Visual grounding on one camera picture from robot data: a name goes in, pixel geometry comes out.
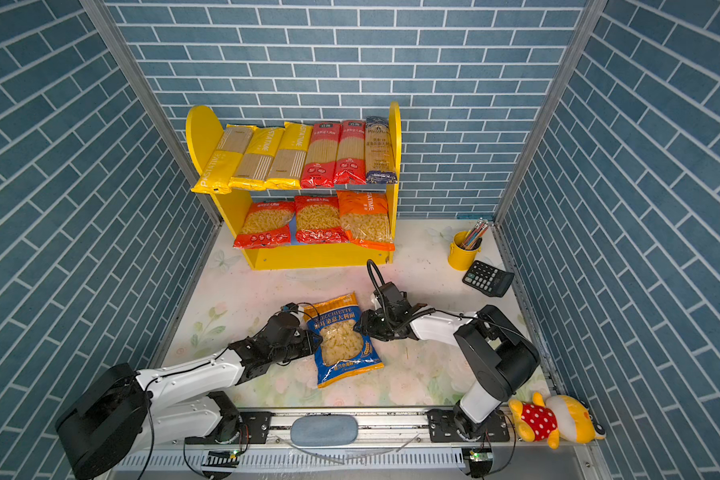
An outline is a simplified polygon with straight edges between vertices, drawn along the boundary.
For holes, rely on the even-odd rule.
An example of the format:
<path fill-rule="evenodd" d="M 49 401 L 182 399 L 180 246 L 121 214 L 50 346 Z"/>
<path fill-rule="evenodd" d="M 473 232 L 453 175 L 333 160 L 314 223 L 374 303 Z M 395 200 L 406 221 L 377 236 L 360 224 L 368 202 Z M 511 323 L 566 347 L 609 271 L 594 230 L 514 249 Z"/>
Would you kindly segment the yellow spaghetti bag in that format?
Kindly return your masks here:
<path fill-rule="evenodd" d="M 284 127 L 259 128 L 254 131 L 235 173 L 229 180 L 231 189 L 266 189 L 266 179 L 284 133 Z"/>
<path fill-rule="evenodd" d="M 313 127 L 286 122 L 284 134 L 265 179 L 268 190 L 298 190 Z"/>
<path fill-rule="evenodd" d="M 256 126 L 228 125 L 191 191 L 198 194 L 230 193 L 230 181 L 257 130 Z"/>

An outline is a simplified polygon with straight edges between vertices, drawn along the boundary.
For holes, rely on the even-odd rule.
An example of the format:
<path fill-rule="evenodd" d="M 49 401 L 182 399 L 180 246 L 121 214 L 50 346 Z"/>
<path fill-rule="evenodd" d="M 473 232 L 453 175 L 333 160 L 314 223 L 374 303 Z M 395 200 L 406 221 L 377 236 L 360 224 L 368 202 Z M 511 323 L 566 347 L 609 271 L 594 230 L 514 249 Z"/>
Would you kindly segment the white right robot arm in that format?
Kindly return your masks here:
<path fill-rule="evenodd" d="M 460 349 L 475 383 L 454 407 L 457 431 L 467 440 L 486 435 L 486 420 L 525 385 L 540 365 L 540 353 L 504 313 L 488 305 L 474 313 L 452 313 L 424 303 L 384 280 L 374 261 L 366 262 L 373 285 L 373 310 L 361 314 L 354 330 L 388 342 L 436 341 Z"/>

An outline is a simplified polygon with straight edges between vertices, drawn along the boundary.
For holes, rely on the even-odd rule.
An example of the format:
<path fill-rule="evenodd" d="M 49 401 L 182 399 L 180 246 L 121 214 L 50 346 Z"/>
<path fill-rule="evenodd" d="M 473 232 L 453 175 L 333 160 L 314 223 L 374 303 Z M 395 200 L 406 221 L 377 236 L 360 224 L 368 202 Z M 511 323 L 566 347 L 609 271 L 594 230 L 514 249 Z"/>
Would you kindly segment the red fusilli bag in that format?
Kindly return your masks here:
<path fill-rule="evenodd" d="M 296 196 L 296 240 L 303 244 L 346 243 L 337 197 Z"/>
<path fill-rule="evenodd" d="M 234 247 L 266 249 L 291 244 L 289 224 L 295 216 L 293 201 L 253 203 L 245 217 Z"/>

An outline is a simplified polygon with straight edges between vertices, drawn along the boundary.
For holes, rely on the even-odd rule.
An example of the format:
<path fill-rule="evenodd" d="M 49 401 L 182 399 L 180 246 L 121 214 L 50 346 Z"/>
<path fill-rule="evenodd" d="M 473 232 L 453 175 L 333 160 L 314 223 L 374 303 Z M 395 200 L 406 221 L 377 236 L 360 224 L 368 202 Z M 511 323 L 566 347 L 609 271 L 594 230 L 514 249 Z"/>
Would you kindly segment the yellow pen cup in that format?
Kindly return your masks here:
<path fill-rule="evenodd" d="M 482 239 L 476 241 L 473 249 L 464 249 L 462 247 L 462 243 L 466 239 L 467 234 L 467 231 L 457 233 L 450 244 L 447 261 L 448 264 L 457 271 L 467 271 L 476 260 L 476 256 L 481 249 Z"/>

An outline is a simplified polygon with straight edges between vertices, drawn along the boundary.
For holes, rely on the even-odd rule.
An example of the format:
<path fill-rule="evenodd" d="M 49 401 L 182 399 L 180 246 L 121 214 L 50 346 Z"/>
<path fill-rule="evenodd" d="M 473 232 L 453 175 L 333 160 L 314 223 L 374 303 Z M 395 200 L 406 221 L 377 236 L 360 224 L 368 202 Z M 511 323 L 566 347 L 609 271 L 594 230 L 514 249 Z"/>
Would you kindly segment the grey oval pad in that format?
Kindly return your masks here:
<path fill-rule="evenodd" d="M 357 420 L 351 415 L 310 415 L 298 418 L 290 429 L 291 442 L 299 447 L 333 447 L 353 443 Z"/>

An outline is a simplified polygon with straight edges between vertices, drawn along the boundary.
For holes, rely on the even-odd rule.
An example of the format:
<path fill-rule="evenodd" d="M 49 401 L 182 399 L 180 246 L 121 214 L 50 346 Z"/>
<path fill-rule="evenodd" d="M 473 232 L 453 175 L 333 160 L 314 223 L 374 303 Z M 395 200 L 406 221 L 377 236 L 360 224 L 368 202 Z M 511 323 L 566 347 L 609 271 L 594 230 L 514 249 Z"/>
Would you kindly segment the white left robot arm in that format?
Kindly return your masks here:
<path fill-rule="evenodd" d="M 94 479 L 141 449 L 160 443 L 249 444 L 252 434 L 227 389 L 315 354 L 319 334 L 295 314 L 278 312 L 253 336 L 172 367 L 117 364 L 66 411 L 55 430 L 77 479 Z"/>

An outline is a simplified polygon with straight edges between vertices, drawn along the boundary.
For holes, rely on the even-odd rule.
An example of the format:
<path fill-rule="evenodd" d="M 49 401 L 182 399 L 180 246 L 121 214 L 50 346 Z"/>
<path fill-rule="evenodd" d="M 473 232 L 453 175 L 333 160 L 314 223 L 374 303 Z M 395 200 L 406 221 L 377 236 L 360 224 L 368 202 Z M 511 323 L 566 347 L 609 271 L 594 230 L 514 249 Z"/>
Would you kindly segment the black calculator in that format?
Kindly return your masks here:
<path fill-rule="evenodd" d="M 514 280 L 515 274 L 475 260 L 462 278 L 462 282 L 488 296 L 503 297 Z"/>

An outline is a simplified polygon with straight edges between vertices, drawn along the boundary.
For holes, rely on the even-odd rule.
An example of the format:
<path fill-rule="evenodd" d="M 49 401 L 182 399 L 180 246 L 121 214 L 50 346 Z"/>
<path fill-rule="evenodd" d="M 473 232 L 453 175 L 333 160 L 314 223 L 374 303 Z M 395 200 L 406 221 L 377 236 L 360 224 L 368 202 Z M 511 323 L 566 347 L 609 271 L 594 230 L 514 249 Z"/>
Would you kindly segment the blue Moli spaghetti bag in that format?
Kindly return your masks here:
<path fill-rule="evenodd" d="M 365 168 L 369 184 L 397 183 L 389 124 L 383 117 L 366 118 Z"/>

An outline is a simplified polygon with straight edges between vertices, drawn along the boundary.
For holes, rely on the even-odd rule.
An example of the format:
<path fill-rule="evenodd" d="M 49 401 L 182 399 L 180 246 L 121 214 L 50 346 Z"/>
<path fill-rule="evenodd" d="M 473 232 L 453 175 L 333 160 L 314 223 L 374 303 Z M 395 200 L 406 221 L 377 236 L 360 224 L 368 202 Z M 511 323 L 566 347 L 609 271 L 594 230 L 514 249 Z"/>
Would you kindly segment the coloured pens in cup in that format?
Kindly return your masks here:
<path fill-rule="evenodd" d="M 477 249 L 482 237 L 489 229 L 489 227 L 490 222 L 488 220 L 478 220 L 477 223 L 472 227 L 472 229 L 467 232 L 460 244 L 460 247 L 467 251 Z"/>

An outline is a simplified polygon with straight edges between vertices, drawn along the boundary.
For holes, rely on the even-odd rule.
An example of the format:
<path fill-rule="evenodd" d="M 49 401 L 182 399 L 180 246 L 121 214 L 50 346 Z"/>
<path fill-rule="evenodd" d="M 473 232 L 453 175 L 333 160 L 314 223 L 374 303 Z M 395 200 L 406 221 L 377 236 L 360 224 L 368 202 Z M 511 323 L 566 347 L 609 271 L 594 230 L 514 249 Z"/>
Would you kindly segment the red spaghetti bag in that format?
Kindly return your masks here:
<path fill-rule="evenodd" d="M 321 122 L 313 127 L 300 186 L 332 188 L 341 134 L 340 122 Z"/>
<path fill-rule="evenodd" d="M 334 172 L 335 185 L 366 183 L 365 133 L 366 123 L 362 120 L 342 122 Z"/>

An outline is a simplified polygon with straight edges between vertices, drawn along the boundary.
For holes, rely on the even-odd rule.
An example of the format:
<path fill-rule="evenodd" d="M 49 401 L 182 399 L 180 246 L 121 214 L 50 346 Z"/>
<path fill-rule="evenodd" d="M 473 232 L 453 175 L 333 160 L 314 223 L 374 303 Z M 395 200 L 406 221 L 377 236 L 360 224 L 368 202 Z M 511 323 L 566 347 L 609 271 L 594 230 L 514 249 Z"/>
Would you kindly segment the blue macaroni bag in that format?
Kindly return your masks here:
<path fill-rule="evenodd" d="M 355 293 L 306 304 L 303 315 L 321 339 L 315 352 L 319 388 L 384 367 L 371 339 L 355 330 L 361 317 Z"/>

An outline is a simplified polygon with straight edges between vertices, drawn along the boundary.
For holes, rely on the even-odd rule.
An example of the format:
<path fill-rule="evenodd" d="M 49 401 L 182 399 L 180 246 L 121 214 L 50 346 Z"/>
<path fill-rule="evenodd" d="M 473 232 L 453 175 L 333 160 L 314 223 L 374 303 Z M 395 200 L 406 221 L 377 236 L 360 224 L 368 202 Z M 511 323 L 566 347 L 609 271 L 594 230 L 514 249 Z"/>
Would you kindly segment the orange pasta bag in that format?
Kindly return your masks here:
<path fill-rule="evenodd" d="M 337 197 L 341 227 L 351 243 L 379 251 L 395 250 L 385 195 L 338 191 Z"/>

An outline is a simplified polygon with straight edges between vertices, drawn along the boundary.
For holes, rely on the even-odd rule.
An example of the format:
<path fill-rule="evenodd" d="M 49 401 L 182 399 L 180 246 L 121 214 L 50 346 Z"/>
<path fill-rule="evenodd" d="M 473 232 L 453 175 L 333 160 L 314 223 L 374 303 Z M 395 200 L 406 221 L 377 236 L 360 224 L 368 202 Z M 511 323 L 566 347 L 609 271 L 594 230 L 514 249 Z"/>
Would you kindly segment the yellow plush toy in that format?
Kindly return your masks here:
<path fill-rule="evenodd" d="M 606 431 L 589 408 L 567 395 L 544 398 L 534 392 L 530 402 L 510 399 L 508 402 L 515 431 L 525 442 L 546 442 L 557 449 L 562 440 L 588 444 L 606 437 Z"/>

